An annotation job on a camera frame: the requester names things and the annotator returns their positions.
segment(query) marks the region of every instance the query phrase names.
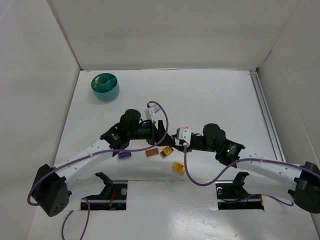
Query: white floor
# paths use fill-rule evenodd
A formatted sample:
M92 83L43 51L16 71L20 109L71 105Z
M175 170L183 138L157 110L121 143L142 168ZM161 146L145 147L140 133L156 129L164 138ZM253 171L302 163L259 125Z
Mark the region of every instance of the white floor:
M184 126L202 133L205 124L217 123L228 139L246 146L241 158L275 159L248 71L107 71L118 78L120 94L112 102L101 102L90 82L104 72L80 73L55 163L94 143L125 110L137 109L143 117L150 100L166 110L171 135ZM146 146L144 141L132 141L128 149ZM215 187L192 185L185 175L172 170L173 162L182 163L183 154L175 150L162 159L159 155L146 158L140 152L128 160L114 157L85 174L83 178L104 172L113 180L134 181L128 186L127 210L92 212L84 239L319 239L308 212L268 198L264 199L265 211L217 210ZM193 151L188 162L191 175L200 180L211 180L224 167L208 152ZM232 180L237 172L231 169L221 179ZM76 210L79 205L75 201L68 209ZM59 239L67 214L65 210L49 218L38 208L29 240ZM79 238L86 215L85 211L73 213L65 229L67 239Z

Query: black bracket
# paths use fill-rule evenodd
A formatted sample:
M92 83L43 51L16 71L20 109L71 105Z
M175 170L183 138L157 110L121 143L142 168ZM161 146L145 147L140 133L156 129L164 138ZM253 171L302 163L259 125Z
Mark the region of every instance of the black bracket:
M107 176L105 175L103 172L97 172L95 174L97 177L101 178L105 187L103 188L103 190L100 193L100 196L108 196L112 190L112 187L114 185L114 182Z
M218 199L243 199L249 196L248 192L243 188L244 181L249 175L247 172L238 172L232 183L216 183L215 186L222 191L218 191Z
M303 168L308 169L320 175L319 168L311 163L306 162ZM289 190L288 193L293 197L294 203L303 210L310 213L320 213L320 179L312 174L302 171L299 178L295 178L295 191Z
M35 185L40 178L52 170L53 168L48 164L40 167L32 185ZM32 193L32 197L49 217L60 213L69 203L69 196L72 193L68 191L65 181L65 177L59 177L53 173L43 180Z
M215 159L217 159L221 164L227 166L239 160L239 153L245 148L246 147L242 144L226 139L222 146L217 150Z

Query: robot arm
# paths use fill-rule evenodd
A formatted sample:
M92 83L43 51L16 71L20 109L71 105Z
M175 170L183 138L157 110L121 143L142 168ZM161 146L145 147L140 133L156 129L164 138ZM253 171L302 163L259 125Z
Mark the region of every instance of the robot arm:
M127 148L130 140L146 140L150 145L154 145L164 137L166 131L162 120L158 121L156 127L152 114L147 114L149 119L145 121L140 117L141 114L137 110L127 110L121 116L119 123L77 156L54 167L45 164L39 168L33 185L54 168L90 156L57 170L32 192L32 197L49 217L59 214L69 201L90 195L107 196L112 189L113 181L104 173L97 172L96 179L85 182L79 180L79 177L95 165ZM239 143L228 140L225 131L213 123L204 126L203 135L193 134L188 128L178 128L175 135L167 134L158 146L171 146L179 151L184 151L187 147L187 152L192 150L214 152L215 158L226 166L238 161L240 151L245 148ZM320 213L320 180L315 176L299 169L267 163L263 160L239 161L233 167L258 174L239 172L231 183L238 191L246 195L259 193L284 198L294 201L306 211ZM310 162L303 167L320 174L317 166Z

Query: rectangular opening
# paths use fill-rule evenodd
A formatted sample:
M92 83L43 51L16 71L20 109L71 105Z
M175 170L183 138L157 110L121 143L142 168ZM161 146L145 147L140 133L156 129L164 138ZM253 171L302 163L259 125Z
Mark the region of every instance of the rectangular opening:
M91 211L123 211L127 209L127 181L114 181L110 188L109 194L103 195L91 195L86 199L90 203ZM86 201L81 200L81 210L88 210L88 204Z
M260 195L241 200L249 196L242 186L224 182L216 183L215 187L219 210L265 209Z

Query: purple lego brick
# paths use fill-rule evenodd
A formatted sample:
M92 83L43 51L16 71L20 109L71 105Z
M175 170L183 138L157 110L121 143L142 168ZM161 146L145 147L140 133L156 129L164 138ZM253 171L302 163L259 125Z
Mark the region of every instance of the purple lego brick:
M125 152L119 152L118 157L119 159L128 159L131 158L131 152L130 151L125 151Z

